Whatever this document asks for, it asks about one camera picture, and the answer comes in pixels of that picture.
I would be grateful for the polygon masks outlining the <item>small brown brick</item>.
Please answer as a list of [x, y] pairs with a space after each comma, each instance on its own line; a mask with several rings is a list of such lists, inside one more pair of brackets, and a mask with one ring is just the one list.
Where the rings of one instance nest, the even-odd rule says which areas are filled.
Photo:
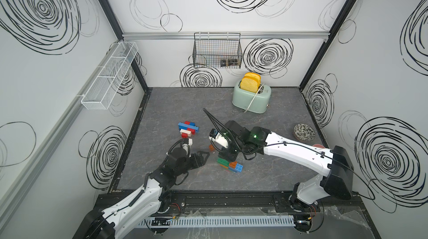
[[228, 167], [229, 168], [236, 168], [236, 165], [237, 165], [237, 162], [230, 162], [229, 164], [228, 164]]

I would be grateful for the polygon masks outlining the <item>red rectangular brick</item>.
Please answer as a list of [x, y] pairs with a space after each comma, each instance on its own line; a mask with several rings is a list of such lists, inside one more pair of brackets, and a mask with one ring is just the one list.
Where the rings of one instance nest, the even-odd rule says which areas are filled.
[[195, 129], [187, 128], [186, 130], [188, 131], [188, 134], [189, 134], [189, 135], [190, 135], [190, 134], [192, 134], [192, 135], [195, 135], [195, 134], [196, 134]]

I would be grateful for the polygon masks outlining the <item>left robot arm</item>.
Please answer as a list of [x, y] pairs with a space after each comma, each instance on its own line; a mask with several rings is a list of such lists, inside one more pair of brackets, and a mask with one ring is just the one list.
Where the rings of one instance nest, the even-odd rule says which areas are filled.
[[136, 225], [169, 205], [168, 192], [177, 178], [204, 166], [208, 152], [190, 152], [190, 143], [170, 149], [159, 167], [145, 176], [142, 186], [103, 210], [91, 210], [75, 232], [75, 239], [122, 239]]

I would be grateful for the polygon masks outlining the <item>white rectangular brick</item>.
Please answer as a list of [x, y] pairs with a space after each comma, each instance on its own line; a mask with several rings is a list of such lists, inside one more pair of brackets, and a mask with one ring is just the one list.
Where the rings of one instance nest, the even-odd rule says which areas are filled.
[[192, 134], [188, 134], [188, 131], [187, 130], [185, 130], [185, 129], [181, 129], [180, 131], [180, 134], [182, 134], [182, 133], [185, 133], [185, 134], [187, 134], [188, 135], [188, 137], [191, 137], [192, 136]]

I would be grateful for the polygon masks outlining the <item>light blue vertical brick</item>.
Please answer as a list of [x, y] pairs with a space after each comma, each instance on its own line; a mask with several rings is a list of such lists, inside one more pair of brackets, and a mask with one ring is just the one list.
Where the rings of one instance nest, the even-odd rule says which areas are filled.
[[233, 172], [240, 173], [243, 170], [243, 165], [238, 164], [238, 163], [236, 163], [234, 165], [230, 164], [228, 169], [233, 171]]

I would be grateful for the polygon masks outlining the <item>light blue long brick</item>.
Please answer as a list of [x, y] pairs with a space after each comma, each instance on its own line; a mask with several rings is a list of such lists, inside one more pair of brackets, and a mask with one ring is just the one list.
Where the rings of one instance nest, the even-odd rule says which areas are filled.
[[191, 129], [195, 129], [196, 133], [199, 132], [199, 127], [198, 126], [190, 126], [190, 125], [186, 125], [185, 123], [178, 123], [178, 127], [180, 129], [187, 129], [187, 128], [191, 128]]

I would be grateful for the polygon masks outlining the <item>green brick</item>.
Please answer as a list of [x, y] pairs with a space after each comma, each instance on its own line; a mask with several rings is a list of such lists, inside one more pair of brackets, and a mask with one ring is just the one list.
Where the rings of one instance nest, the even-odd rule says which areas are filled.
[[229, 162], [228, 162], [227, 160], [222, 159], [222, 158], [218, 158], [218, 159], [217, 159], [217, 163], [218, 163], [218, 164], [225, 165], [225, 166], [227, 166], [227, 167], [228, 167], [228, 164], [229, 164]]

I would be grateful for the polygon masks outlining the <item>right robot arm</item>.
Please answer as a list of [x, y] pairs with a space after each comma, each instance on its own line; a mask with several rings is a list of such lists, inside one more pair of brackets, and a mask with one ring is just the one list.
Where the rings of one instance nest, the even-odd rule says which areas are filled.
[[223, 124], [207, 109], [204, 113], [214, 125], [209, 140], [221, 158], [234, 162], [242, 154], [245, 160], [250, 161], [265, 154], [286, 159], [317, 173], [306, 182], [295, 184], [287, 201], [294, 211], [302, 211], [329, 196], [340, 200], [353, 197], [353, 166], [344, 148], [310, 146], [259, 126], [248, 130], [234, 120]]

